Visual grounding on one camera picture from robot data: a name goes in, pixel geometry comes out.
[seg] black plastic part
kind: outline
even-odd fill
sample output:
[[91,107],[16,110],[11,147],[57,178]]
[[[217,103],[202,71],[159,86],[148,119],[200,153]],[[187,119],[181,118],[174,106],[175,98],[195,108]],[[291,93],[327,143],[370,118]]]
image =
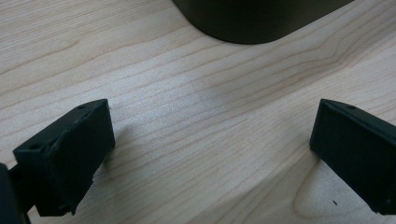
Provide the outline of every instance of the black plastic part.
[[237,44],[277,40],[353,0],[173,0],[199,30]]
[[311,149],[370,208],[396,214],[396,127],[353,105],[321,100]]
[[0,163],[0,223],[29,224],[29,217],[18,206],[8,169]]
[[[7,172],[0,166],[0,223],[28,223],[25,213],[33,205],[42,217],[75,214],[114,146],[106,99],[80,105],[51,123],[14,149],[14,168]],[[23,222],[8,221],[14,219]]]

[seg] black clamp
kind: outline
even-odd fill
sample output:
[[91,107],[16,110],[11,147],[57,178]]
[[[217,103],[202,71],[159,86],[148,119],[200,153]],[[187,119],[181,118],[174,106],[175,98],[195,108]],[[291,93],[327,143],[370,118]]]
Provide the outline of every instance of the black clamp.
[[311,149],[370,208],[396,215],[396,127],[354,105],[321,100]]
[[10,171],[0,163],[0,223],[30,223],[76,213],[92,177],[115,146],[107,100],[80,105],[14,149]]

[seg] black plastic block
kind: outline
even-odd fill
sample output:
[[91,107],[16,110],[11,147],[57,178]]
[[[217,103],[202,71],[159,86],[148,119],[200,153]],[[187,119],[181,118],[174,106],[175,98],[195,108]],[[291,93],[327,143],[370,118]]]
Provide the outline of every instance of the black plastic block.
[[0,223],[30,223],[29,218],[20,211],[18,200],[12,186],[8,169],[0,163]]
[[370,208],[396,214],[396,127],[353,105],[321,100],[311,149]]
[[14,150],[42,217],[75,214],[115,145],[107,100],[80,105]]

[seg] light wood surface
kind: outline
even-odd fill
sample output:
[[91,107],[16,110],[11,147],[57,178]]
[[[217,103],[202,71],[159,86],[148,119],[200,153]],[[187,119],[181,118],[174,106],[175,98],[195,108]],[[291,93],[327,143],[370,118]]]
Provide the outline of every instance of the light wood surface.
[[0,162],[107,98],[117,145],[75,216],[39,223],[396,223],[309,150],[320,98],[396,124],[396,1],[276,42],[203,35],[170,0],[2,1]]

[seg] wooden table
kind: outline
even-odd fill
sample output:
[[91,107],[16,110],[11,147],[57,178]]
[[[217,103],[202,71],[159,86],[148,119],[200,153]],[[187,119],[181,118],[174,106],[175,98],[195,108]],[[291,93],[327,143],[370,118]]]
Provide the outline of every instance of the wooden table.
[[75,216],[39,223],[395,223],[309,150],[320,98],[396,123],[396,1],[224,43],[170,0],[2,1],[0,158],[107,98],[117,145]]

